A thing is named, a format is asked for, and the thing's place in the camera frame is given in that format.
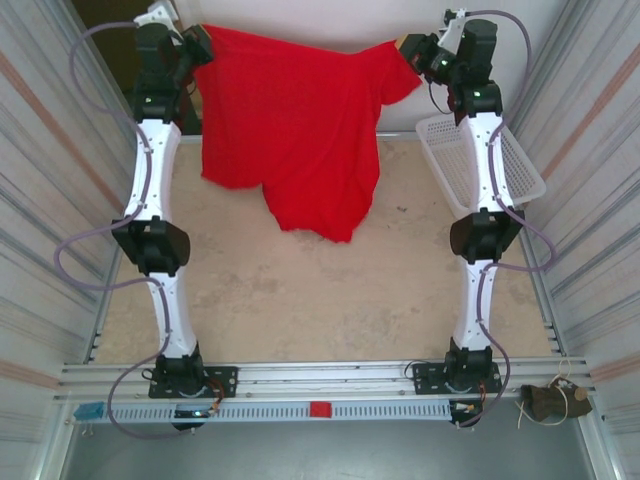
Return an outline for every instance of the basket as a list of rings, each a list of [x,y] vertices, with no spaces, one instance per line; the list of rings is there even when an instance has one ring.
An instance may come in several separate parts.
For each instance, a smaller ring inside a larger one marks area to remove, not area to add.
[[[471,179],[474,177],[470,171],[471,160],[467,158],[453,116],[437,115],[421,120],[416,131],[427,162],[453,214],[456,218],[466,217],[471,213]],[[506,127],[502,129],[501,138],[507,188],[514,205],[522,205],[544,195],[544,180]]]

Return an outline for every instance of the beige floor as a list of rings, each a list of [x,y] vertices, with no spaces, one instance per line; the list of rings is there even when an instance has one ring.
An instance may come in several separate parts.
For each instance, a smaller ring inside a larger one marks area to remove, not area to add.
[[[449,250],[453,220],[420,144],[380,143],[382,175],[350,245],[283,233],[260,191],[200,178],[200,146],[183,145],[174,222],[189,232],[191,321],[207,362],[438,358],[459,308]],[[518,243],[506,255],[523,263]],[[120,279],[137,276],[125,262]],[[497,275],[491,328],[515,356],[550,347],[526,274]],[[97,362],[130,363],[157,348],[144,285],[114,293]]]

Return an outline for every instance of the gray floor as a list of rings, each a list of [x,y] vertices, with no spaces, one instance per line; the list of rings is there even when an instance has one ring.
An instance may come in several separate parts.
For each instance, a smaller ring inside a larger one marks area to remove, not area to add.
[[[577,422],[516,429],[505,401],[475,432],[446,422],[322,422],[206,425],[195,436],[125,437],[110,425],[76,436],[67,480],[595,478]],[[147,427],[146,431],[168,427]]]

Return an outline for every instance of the red tag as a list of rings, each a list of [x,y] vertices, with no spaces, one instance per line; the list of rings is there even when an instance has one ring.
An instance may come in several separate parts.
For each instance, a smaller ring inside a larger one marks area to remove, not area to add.
[[[311,417],[331,418],[331,403],[311,402]]]

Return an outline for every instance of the red cloth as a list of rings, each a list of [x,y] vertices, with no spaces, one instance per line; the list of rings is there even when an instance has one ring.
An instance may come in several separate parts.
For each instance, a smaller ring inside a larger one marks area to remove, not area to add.
[[[380,173],[381,105],[419,78],[391,42],[348,55],[206,29],[214,60],[196,72],[202,176],[227,188],[262,185],[282,230],[350,241]]]

